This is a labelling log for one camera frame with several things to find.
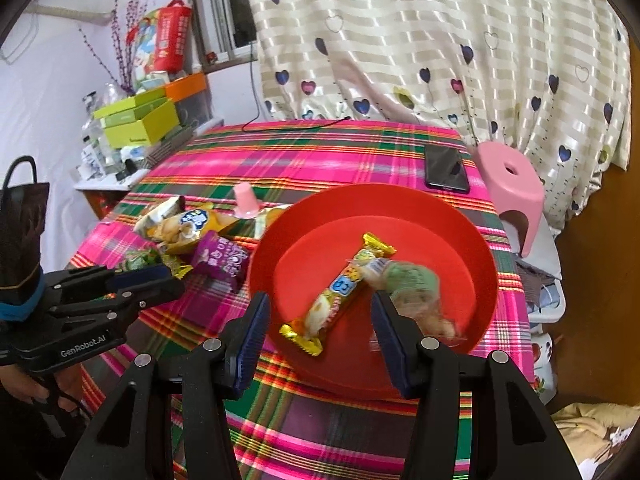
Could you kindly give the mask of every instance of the beige cloth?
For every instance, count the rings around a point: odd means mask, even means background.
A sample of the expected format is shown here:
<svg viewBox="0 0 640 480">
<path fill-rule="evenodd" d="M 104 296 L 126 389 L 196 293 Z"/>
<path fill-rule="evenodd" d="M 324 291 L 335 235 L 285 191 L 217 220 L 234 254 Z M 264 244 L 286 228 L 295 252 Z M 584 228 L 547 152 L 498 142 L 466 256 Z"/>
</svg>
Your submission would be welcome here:
<svg viewBox="0 0 640 480">
<path fill-rule="evenodd" d="M 351 116 L 504 142 L 535 167 L 555 229 L 610 163 L 626 167 L 628 35 L 606 0 L 250 3 L 278 120 Z"/>
<path fill-rule="evenodd" d="M 604 462 L 610 457 L 611 428 L 632 428 L 639 407 L 576 402 L 552 415 L 577 464 L 586 459 Z"/>
</svg>

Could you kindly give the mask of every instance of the window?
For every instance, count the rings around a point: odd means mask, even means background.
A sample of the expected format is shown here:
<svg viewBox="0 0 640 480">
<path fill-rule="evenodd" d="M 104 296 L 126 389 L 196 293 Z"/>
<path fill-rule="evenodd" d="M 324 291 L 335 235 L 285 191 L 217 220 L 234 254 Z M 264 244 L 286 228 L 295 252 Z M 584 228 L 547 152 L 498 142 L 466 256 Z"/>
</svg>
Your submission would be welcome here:
<svg viewBox="0 0 640 480">
<path fill-rule="evenodd" d="M 256 38 L 249 0 L 190 1 L 193 33 L 204 71 L 248 62 Z"/>
</svg>

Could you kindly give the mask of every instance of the wooden floor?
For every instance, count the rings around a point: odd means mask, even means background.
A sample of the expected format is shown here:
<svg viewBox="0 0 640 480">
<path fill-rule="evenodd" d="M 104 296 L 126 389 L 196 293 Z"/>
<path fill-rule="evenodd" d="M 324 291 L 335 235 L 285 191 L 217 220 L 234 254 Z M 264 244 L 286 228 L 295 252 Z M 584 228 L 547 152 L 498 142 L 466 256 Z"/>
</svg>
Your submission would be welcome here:
<svg viewBox="0 0 640 480">
<path fill-rule="evenodd" d="M 640 117 L 640 52 L 632 47 L 632 116 Z M 556 405 L 583 398 L 640 402 L 640 120 L 627 172 L 602 189 L 558 238 L 567 310 L 547 329 L 556 345 Z"/>
</svg>

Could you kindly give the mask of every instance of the pink plastic stool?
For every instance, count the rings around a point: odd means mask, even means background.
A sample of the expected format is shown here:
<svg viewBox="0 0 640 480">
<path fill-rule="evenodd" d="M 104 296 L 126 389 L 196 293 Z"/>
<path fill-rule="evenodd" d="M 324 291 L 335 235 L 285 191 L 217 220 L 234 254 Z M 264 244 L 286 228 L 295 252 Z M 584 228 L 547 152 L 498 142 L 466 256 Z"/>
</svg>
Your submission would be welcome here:
<svg viewBox="0 0 640 480">
<path fill-rule="evenodd" d="M 498 215 L 519 211 L 527 218 L 526 228 L 516 225 L 521 240 L 526 229 L 520 251 L 524 258 L 540 225 L 545 201 L 542 182 L 526 156 L 500 142 L 482 142 L 475 159 Z"/>
</svg>

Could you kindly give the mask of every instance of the orange box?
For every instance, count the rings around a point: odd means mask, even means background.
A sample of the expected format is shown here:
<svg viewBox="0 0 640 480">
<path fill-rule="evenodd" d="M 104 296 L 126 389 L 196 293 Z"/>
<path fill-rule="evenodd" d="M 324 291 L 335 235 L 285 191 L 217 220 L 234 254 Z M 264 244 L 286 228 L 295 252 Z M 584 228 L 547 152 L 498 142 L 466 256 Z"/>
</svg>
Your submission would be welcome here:
<svg viewBox="0 0 640 480">
<path fill-rule="evenodd" d="M 198 72 L 164 85 L 164 89 L 166 96 L 175 103 L 198 92 L 205 91 L 207 89 L 207 78 L 203 72 Z"/>
</svg>

